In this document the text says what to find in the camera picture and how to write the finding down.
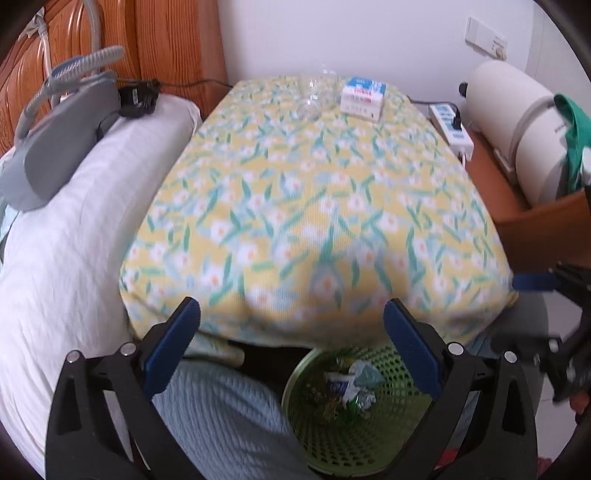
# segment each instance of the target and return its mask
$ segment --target white power strip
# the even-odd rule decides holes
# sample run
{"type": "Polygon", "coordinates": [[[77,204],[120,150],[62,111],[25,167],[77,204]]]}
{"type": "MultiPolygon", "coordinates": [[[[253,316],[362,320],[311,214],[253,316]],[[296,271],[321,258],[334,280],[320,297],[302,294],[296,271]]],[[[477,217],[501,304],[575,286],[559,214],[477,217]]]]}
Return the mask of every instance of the white power strip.
{"type": "Polygon", "coordinates": [[[454,155],[466,166],[466,161],[472,159],[474,143],[463,125],[460,130],[453,128],[452,122],[455,116],[453,108],[446,103],[429,105],[429,120],[445,139],[454,155]]]}

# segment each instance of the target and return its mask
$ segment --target wooden headboard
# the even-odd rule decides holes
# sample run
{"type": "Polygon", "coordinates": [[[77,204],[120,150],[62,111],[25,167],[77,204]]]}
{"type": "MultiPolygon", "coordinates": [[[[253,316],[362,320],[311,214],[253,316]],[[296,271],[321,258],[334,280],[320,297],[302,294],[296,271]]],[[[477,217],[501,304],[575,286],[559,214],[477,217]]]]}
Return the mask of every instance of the wooden headboard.
{"type": "MultiPolygon", "coordinates": [[[[121,45],[125,57],[108,68],[130,79],[186,84],[212,78],[227,82],[217,0],[95,0],[101,21],[101,46],[121,45]]],[[[82,0],[48,0],[51,65],[90,53],[90,23],[82,0]]],[[[23,107],[45,79],[38,35],[17,41],[0,65],[0,154],[12,146],[23,107]]],[[[190,99],[207,117],[228,92],[205,83],[164,87],[190,99]]],[[[41,109],[39,118],[50,109],[41,109]]]]}

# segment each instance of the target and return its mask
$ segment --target pillowcase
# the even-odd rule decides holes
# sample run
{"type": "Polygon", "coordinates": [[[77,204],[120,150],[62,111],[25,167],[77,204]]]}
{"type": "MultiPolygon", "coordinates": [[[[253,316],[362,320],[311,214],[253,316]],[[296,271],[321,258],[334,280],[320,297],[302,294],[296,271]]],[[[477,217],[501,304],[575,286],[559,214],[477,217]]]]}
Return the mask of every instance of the pillowcase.
{"type": "Polygon", "coordinates": [[[108,355],[131,338],[119,269],[200,123],[195,104],[161,95],[153,115],[117,120],[50,203],[12,225],[0,273],[0,421],[41,475],[66,354],[108,355]]]}

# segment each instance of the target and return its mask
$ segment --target milk carton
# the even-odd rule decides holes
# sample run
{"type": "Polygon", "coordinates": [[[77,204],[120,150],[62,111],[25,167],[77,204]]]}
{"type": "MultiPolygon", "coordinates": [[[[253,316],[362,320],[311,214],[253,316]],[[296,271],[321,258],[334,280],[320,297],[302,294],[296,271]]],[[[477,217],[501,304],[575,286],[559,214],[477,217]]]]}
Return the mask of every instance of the milk carton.
{"type": "Polygon", "coordinates": [[[385,93],[385,83],[353,77],[343,88],[340,109],[349,115],[377,122],[384,105],[385,93]]]}

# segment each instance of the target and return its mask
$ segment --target yellow floral bedspread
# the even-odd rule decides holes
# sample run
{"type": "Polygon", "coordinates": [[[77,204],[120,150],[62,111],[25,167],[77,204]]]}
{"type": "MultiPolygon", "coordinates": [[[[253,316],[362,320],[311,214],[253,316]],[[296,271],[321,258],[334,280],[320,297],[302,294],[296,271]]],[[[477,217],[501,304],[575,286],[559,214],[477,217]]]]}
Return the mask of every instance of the yellow floral bedspread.
{"type": "Polygon", "coordinates": [[[297,119],[295,78],[240,82],[170,171],[121,269],[135,332],[185,296],[189,353],[231,364],[225,339],[269,346],[388,342],[399,297],[446,341],[506,305],[509,270],[461,164],[396,88],[378,124],[338,107],[297,119]]]}

